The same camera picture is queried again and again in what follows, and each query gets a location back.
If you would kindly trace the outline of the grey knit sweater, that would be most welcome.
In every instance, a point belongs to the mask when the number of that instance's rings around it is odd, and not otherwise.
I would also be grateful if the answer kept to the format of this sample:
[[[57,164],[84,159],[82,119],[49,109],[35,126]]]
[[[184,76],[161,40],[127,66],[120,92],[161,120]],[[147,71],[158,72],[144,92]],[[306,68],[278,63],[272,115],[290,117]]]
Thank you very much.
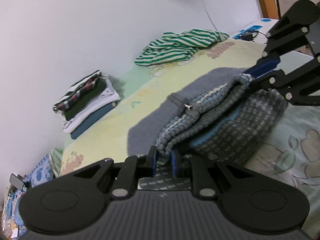
[[[244,165],[271,134],[287,109],[276,91],[248,94],[250,75],[238,68],[217,68],[199,77],[132,127],[127,152],[142,156],[156,146],[157,170],[142,178],[143,190],[187,190],[190,181],[171,172],[174,150],[208,160]]]

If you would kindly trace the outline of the black power adapter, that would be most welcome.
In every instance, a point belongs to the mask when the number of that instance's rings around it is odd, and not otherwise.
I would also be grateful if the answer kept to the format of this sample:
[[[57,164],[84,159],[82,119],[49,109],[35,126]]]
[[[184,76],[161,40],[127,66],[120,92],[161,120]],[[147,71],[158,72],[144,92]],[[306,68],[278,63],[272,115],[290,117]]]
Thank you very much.
[[[240,39],[243,41],[254,41],[254,35],[252,32],[244,32],[240,35]]]

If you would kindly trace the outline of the blue plastic object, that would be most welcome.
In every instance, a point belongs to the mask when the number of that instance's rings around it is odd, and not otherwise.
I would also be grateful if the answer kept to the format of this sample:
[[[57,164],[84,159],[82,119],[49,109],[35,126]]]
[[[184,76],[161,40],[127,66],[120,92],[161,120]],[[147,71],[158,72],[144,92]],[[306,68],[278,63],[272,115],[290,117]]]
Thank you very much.
[[[243,33],[256,33],[258,32],[263,26],[262,25],[252,25],[246,29],[242,29],[238,31],[232,38],[235,40],[239,40]]]

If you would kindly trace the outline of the blue folded garment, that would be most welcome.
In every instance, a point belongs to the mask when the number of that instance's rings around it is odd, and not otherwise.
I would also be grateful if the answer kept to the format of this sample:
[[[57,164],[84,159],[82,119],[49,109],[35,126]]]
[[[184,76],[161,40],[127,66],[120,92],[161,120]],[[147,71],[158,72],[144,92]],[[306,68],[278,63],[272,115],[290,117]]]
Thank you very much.
[[[75,140],[80,135],[82,135],[85,131],[87,131],[93,124],[99,121],[103,116],[105,116],[108,112],[114,109],[117,106],[118,102],[114,101],[103,107],[97,109],[93,113],[91,113],[88,117],[86,117],[83,122],[71,132],[71,139]]]

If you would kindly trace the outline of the white folded garment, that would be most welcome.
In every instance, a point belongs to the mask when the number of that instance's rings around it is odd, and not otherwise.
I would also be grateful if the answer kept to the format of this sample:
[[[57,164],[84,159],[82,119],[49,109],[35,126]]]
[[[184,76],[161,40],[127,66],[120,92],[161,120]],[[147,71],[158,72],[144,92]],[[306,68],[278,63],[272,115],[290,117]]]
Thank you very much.
[[[96,111],[97,109],[103,107],[114,101],[119,101],[120,96],[113,88],[111,81],[105,76],[100,77],[105,80],[107,87],[105,90],[93,99],[84,110],[82,110],[79,114],[77,114],[74,118],[70,121],[65,120],[64,112],[63,112],[63,122],[62,122],[62,129],[65,133],[71,133],[74,131],[82,122],[83,120],[88,117],[91,113]]]

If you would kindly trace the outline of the yellow baby blanket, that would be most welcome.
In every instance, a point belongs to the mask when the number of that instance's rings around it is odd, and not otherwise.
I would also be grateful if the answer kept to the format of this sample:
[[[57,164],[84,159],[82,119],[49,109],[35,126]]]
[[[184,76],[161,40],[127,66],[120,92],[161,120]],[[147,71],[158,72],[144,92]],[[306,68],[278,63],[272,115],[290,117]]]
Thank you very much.
[[[128,154],[143,155],[189,99],[225,84],[237,70],[255,63],[262,49],[259,43],[230,38],[187,62],[135,66],[114,83],[121,102],[66,141],[61,175],[105,157],[123,161]],[[302,190],[311,204],[303,229],[319,236],[319,107],[288,105],[247,167]]]

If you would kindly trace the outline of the dark green folded garment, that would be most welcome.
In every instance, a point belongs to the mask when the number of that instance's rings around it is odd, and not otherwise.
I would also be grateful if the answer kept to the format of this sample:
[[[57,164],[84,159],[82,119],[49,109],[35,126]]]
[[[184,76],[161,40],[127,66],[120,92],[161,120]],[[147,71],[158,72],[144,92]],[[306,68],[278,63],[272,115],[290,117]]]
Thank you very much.
[[[86,91],[84,94],[80,95],[80,98],[76,101],[76,103],[64,111],[64,116],[66,121],[70,121],[77,114],[79,114],[85,107],[97,96],[99,96],[107,87],[107,84],[104,79],[99,78],[96,81],[95,87],[92,90]]]

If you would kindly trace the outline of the red plaid folded shirt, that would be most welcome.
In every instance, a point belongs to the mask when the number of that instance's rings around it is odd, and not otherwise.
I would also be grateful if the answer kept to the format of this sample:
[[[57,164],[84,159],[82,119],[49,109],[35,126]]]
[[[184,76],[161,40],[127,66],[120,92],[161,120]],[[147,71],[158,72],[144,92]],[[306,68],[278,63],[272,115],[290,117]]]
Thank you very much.
[[[81,98],[81,96],[95,88],[95,85],[99,79],[99,76],[90,78],[86,83],[81,85],[75,91],[71,92],[71,94],[68,95],[67,98],[55,104],[53,106],[53,111],[55,113],[58,113],[60,111],[70,109]]]

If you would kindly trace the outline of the dark green striped folded shirt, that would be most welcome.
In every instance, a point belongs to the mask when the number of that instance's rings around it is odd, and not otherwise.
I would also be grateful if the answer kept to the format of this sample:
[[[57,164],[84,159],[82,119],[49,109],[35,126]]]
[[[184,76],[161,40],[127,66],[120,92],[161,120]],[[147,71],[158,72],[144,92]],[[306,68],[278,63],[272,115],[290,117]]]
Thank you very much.
[[[61,100],[67,98],[68,95],[71,94],[71,92],[75,91],[77,88],[79,88],[81,85],[83,85],[84,83],[86,83],[90,78],[93,78],[93,77],[96,77],[96,76],[99,76],[102,77],[102,72],[100,70],[96,70],[95,72],[93,72],[92,74],[89,74],[88,76],[86,77],[83,77],[81,80],[77,81],[75,84],[73,84],[69,90],[67,91],[67,93],[61,98],[58,100],[58,102],[60,102]]]

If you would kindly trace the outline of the green white striped garment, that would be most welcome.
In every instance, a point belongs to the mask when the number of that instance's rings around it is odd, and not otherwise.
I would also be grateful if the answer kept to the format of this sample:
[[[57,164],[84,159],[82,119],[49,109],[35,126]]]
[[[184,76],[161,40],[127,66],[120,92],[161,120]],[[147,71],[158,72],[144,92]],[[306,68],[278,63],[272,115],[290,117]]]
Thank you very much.
[[[191,29],[180,34],[165,32],[160,38],[151,41],[135,59],[138,66],[188,61],[201,49],[229,38],[227,33],[208,29]]]

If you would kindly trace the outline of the grey box on table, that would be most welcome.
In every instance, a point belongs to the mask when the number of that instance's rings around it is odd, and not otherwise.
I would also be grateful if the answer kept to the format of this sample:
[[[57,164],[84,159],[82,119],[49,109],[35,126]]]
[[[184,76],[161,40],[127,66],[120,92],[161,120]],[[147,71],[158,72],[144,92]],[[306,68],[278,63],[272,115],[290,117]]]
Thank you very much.
[[[23,191],[23,189],[27,189],[29,187],[27,182],[24,182],[21,177],[16,176],[13,173],[10,175],[9,182],[14,188],[20,191]]]

